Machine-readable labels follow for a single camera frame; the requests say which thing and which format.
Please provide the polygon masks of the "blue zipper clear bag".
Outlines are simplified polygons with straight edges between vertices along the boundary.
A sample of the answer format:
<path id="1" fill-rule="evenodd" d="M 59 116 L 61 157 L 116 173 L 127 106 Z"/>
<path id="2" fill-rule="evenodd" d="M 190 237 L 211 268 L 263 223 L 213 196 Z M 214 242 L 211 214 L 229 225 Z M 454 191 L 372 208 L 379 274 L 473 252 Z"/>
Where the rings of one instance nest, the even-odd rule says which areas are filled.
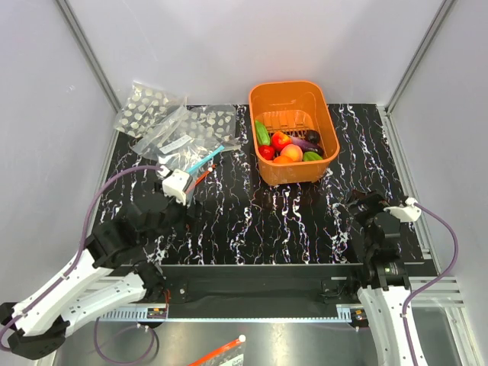
<path id="1" fill-rule="evenodd" d="M 171 170 L 187 171 L 210 155 L 232 151 L 241 147 L 236 136 L 230 142 L 215 137 L 193 138 L 181 128 L 182 117 L 189 111 L 182 106 L 147 132 L 132 150 L 144 159 L 158 162 Z"/>

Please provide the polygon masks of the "purple eggplant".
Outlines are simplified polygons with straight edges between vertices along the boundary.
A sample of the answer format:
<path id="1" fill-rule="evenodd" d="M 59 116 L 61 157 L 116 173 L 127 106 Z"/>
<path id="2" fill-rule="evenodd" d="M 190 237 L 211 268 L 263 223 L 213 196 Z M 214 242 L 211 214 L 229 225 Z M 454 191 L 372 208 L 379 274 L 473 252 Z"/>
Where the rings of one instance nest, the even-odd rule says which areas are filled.
<path id="1" fill-rule="evenodd" d="M 309 141 L 300 139 L 295 136 L 291 137 L 291 142 L 294 145 L 299 146 L 303 153 L 312 152 L 312 153 L 316 153 L 319 156 L 324 157 L 324 150 L 319 145 L 316 145 L 315 143 L 311 143 Z"/>

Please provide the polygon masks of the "peach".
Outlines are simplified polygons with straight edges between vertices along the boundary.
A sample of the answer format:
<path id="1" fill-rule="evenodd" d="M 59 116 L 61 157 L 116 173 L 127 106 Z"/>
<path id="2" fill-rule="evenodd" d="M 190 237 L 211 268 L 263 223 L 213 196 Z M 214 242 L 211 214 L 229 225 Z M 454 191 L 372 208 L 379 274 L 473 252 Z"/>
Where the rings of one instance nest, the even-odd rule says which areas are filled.
<path id="1" fill-rule="evenodd" d="M 281 156 L 288 157 L 292 162 L 303 161 L 303 151 L 295 144 L 288 144 L 281 150 Z"/>

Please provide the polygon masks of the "orange plastic basket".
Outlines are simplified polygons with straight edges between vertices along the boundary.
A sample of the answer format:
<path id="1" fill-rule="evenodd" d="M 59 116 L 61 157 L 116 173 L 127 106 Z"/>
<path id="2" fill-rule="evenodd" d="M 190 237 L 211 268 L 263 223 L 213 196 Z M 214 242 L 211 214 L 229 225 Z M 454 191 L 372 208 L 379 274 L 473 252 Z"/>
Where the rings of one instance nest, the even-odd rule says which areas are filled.
<path id="1" fill-rule="evenodd" d="M 249 93 L 252 138 L 258 171 L 271 186 L 315 182 L 326 173 L 329 164 L 339 154 L 339 140 L 321 88 L 309 81 L 266 82 Z M 320 135 L 319 146 L 323 158 L 311 162 L 275 164 L 258 152 L 255 122 L 262 123 L 270 134 L 286 133 L 302 137 L 308 130 Z"/>

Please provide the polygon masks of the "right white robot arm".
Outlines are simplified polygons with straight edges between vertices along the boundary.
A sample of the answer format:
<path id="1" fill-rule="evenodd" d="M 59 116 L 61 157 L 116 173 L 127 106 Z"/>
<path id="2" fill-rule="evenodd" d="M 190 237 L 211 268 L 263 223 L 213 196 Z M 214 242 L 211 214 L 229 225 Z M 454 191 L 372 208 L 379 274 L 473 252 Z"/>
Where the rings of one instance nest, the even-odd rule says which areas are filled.
<path id="1" fill-rule="evenodd" d="M 346 283 L 348 297 L 361 303 L 379 365 L 426 365 L 410 303 L 413 292 L 399 244 L 401 225 L 420 218 L 416 200 L 390 205 L 377 192 L 354 190 L 347 201 L 363 229 L 362 269 Z"/>

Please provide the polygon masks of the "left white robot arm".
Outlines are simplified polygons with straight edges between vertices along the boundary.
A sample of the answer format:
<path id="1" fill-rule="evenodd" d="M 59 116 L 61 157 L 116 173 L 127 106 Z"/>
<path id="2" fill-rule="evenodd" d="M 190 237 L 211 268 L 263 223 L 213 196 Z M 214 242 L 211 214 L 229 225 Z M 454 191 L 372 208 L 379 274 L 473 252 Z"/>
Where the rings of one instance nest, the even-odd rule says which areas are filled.
<path id="1" fill-rule="evenodd" d="M 44 358 L 95 318 L 127 303 L 159 300 L 165 278 L 152 263 L 136 264 L 122 280 L 93 294 L 85 291 L 136 260 L 150 241 L 187 230 L 197 217 L 197 207 L 191 203 L 192 184 L 192 177 L 184 172 L 171 174 L 155 192 L 84 235 L 81 253 L 35 294 L 18 303 L 3 303 L 1 324 L 11 332 L 8 351 L 29 360 Z"/>

